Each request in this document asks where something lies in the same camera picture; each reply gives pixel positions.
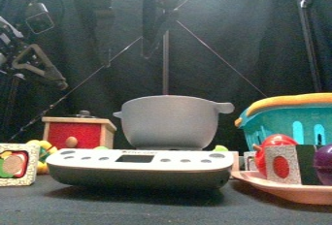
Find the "wooden box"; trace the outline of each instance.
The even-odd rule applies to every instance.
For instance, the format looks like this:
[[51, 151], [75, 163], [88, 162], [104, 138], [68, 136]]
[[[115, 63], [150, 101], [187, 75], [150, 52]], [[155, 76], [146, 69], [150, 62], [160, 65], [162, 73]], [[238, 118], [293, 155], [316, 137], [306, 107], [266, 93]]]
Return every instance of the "wooden box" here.
[[115, 126], [107, 119], [80, 117], [43, 117], [45, 122], [43, 140], [57, 149], [95, 148], [112, 149]]

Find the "toy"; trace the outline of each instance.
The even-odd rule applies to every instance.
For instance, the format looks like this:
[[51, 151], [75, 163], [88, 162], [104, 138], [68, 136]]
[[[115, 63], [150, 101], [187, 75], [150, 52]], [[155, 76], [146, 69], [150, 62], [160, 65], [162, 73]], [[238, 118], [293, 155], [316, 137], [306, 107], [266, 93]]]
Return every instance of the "toy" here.
[[229, 151], [229, 149], [223, 145], [215, 145], [214, 151]]
[[40, 146], [36, 174], [45, 175], [48, 174], [48, 167], [47, 167], [45, 159], [51, 154], [53, 154], [57, 151], [57, 148], [52, 146], [51, 143], [47, 141], [31, 140], [27, 142], [27, 144]]
[[317, 145], [280, 145], [265, 148], [266, 179], [282, 184], [321, 185], [313, 156]]
[[[254, 145], [256, 152], [256, 167], [260, 173], [266, 176], [266, 158], [265, 158], [265, 147], [277, 145], [296, 145], [297, 142], [288, 136], [282, 134], [274, 134], [266, 137], [261, 145]], [[277, 158], [276, 168], [282, 169], [284, 161]]]
[[39, 148], [0, 144], [0, 186], [29, 185], [35, 181]]
[[298, 145], [332, 142], [332, 93], [269, 97], [254, 102], [234, 121], [243, 130], [249, 151], [273, 134], [293, 138]]
[[45, 122], [43, 140], [57, 149], [95, 148], [102, 145], [112, 148], [116, 127], [108, 119], [80, 115], [77, 117], [43, 117]]
[[313, 167], [320, 182], [332, 185], [332, 145], [325, 145], [314, 152]]

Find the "black curtain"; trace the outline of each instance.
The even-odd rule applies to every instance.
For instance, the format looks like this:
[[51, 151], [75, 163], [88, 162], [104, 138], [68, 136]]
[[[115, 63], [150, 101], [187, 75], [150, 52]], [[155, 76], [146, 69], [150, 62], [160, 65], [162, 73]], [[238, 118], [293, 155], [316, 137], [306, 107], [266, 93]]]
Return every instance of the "black curtain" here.
[[[55, 0], [43, 2], [56, 16], [59, 4]], [[142, 3], [143, 0], [111, 0], [114, 18], [99, 21], [92, 16], [91, 0], [63, 0], [61, 23], [29, 38], [65, 76], [68, 90], [142, 36]], [[20, 23], [24, 5], [25, 0], [1, 0], [0, 16]], [[242, 152], [247, 149], [243, 134], [233, 122], [247, 106], [270, 96], [314, 92], [297, 0], [181, 0], [179, 5], [179, 19], [168, 30], [168, 93], [233, 102], [234, 113], [219, 116], [215, 139], [206, 149], [218, 144]], [[329, 91], [330, 0], [312, 0], [306, 12], [321, 91]], [[98, 43], [104, 38], [108, 51], [102, 54]], [[67, 91], [24, 81], [8, 134], [13, 135]], [[136, 42], [47, 115], [67, 116], [88, 110], [108, 118], [118, 127], [115, 147], [128, 148], [120, 122], [111, 114], [126, 101], [160, 94], [162, 43], [146, 59]], [[23, 143], [41, 135], [43, 123], [37, 121], [16, 136], [16, 141]]]

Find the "toy apple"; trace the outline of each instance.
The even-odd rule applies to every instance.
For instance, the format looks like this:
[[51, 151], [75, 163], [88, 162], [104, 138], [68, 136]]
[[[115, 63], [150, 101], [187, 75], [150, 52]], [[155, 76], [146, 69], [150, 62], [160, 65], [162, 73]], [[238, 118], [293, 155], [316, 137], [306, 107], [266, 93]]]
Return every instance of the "toy apple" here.
[[265, 147], [266, 146], [277, 146], [277, 145], [296, 145], [297, 142], [282, 134], [273, 134], [268, 136], [261, 145], [253, 145], [256, 149], [256, 167], [258, 172], [266, 177], [266, 160], [265, 160]]

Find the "plate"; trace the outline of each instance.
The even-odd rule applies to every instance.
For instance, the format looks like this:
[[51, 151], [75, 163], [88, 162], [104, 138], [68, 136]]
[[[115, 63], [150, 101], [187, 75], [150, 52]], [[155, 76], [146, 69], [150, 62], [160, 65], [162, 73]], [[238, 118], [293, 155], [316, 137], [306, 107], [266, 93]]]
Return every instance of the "plate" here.
[[233, 178], [294, 203], [332, 205], [332, 186], [285, 184], [269, 181], [257, 171], [231, 172]]

